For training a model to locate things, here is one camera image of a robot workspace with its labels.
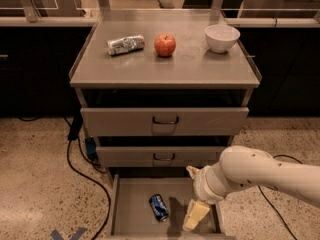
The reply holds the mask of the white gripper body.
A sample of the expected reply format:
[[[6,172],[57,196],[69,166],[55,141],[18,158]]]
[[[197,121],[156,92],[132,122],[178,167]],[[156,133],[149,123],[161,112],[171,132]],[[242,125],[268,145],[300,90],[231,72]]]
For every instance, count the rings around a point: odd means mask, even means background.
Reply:
[[[222,201],[230,191],[218,164],[198,169],[194,175],[193,188],[197,199],[208,205]]]

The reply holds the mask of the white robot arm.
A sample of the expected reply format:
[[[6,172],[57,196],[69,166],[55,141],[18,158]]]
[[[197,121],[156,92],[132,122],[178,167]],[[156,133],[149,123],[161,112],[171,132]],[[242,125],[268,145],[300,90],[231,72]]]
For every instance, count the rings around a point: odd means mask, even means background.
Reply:
[[[193,180],[191,199],[183,222],[192,231],[208,214],[210,206],[228,194],[253,186],[265,186],[320,207],[320,167],[279,161],[269,153],[245,146],[230,146],[219,160],[202,169],[187,166]]]

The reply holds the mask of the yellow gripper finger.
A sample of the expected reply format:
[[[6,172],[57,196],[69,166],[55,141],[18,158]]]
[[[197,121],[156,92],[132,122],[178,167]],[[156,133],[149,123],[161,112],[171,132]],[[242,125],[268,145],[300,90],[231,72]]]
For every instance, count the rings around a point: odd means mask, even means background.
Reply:
[[[194,230],[199,222],[209,213],[209,211],[210,206],[208,204],[191,199],[184,218],[183,230]]]
[[[199,169],[196,168],[196,167],[193,167],[193,166],[187,166],[186,167],[186,170],[188,171],[189,173],[189,176],[192,178],[192,179],[195,179],[197,174],[199,173]]]

